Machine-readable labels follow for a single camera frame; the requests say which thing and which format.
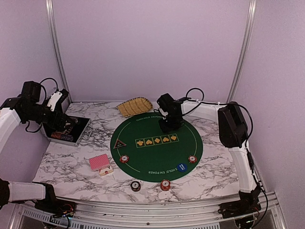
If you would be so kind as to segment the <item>red backed card deck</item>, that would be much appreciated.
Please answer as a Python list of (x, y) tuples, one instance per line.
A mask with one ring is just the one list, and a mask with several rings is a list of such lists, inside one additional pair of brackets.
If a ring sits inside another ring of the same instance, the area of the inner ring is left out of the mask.
[(106, 154), (90, 158), (89, 163), (92, 171), (98, 171), (110, 166), (110, 162)]

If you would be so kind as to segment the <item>triangular all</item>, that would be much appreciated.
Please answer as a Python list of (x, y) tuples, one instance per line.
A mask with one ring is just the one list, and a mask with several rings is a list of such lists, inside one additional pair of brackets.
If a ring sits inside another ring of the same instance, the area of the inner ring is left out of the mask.
[(124, 142), (122, 142), (120, 139), (117, 139), (115, 141), (113, 148), (117, 149), (117, 148), (121, 148), (121, 147), (125, 147), (125, 146), (126, 146), (126, 144)]

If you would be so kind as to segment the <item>red poker chip stack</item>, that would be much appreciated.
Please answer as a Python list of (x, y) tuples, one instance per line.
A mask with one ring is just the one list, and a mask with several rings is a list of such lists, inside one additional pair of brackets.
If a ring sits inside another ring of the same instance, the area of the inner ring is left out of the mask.
[(160, 183), (161, 190), (168, 191), (170, 189), (170, 187), (171, 187), (171, 183), (169, 180), (164, 179), (161, 181), (161, 183)]

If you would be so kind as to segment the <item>black poker chip stack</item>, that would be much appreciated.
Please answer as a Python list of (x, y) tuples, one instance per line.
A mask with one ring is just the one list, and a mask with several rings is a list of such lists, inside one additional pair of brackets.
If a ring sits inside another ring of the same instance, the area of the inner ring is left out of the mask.
[(132, 191), (134, 191), (134, 192), (138, 192), (138, 191), (141, 190), (141, 184), (140, 184), (140, 182), (138, 182), (138, 181), (133, 181), (133, 182), (130, 184), (130, 186), (131, 186)]

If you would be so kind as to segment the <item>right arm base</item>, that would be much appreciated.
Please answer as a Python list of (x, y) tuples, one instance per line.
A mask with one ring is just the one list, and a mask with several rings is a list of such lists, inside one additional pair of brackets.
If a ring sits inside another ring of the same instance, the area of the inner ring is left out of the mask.
[(254, 190), (248, 192), (239, 191), (239, 200), (225, 202), (219, 205), (218, 213), (224, 219), (242, 216), (260, 211), (261, 205), (259, 202), (260, 187), (257, 186)]

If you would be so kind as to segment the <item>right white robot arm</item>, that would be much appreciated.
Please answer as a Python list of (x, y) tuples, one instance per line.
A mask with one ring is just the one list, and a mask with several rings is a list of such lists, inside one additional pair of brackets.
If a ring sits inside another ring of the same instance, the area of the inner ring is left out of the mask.
[(159, 120), (159, 126), (164, 133), (177, 130), (184, 123), (186, 115), (198, 115), (218, 124), (219, 139), (228, 148), (239, 177), (239, 196), (236, 210), (245, 214), (254, 207), (254, 199), (261, 192), (261, 187), (255, 179), (254, 162), (247, 147), (251, 133), (248, 131), (242, 110), (244, 106), (237, 102), (211, 103), (183, 97), (174, 100), (169, 94), (162, 95), (158, 100), (159, 112), (165, 112)]

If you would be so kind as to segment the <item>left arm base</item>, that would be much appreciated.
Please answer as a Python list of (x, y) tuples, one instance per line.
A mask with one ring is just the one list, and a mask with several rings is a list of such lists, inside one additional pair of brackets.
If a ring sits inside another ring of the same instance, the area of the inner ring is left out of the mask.
[(36, 201), (36, 209), (52, 213), (57, 217), (74, 212), (76, 203), (68, 200), (58, 199), (52, 185), (38, 182), (36, 182), (36, 184), (43, 185), (46, 192), (44, 199)]

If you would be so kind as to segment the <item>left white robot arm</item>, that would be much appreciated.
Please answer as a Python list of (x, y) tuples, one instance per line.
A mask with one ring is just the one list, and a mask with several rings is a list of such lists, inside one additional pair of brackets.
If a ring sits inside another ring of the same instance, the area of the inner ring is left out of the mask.
[[(0, 149), (6, 145), (10, 135), (21, 124), (34, 121), (62, 132), (76, 125), (65, 113), (55, 110), (56, 105), (47, 106), (33, 102), (29, 96), (8, 98), (0, 107)], [(41, 200), (49, 212), (60, 209), (52, 185), (34, 182), (13, 182), (0, 180), (0, 204), (15, 201)]]

